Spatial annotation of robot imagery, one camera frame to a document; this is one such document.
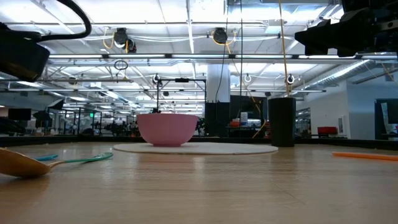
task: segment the wooden table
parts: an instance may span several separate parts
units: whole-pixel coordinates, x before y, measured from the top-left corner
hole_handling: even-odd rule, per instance
[[[9,149],[72,159],[113,144]],[[332,151],[375,152],[321,145],[246,156],[114,151],[113,159],[60,165],[39,179],[0,175],[0,223],[396,224],[398,163]]]

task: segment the black trash can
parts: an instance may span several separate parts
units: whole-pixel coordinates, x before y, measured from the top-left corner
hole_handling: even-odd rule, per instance
[[[271,142],[276,147],[293,147],[296,117],[296,99],[273,98],[268,100]]]

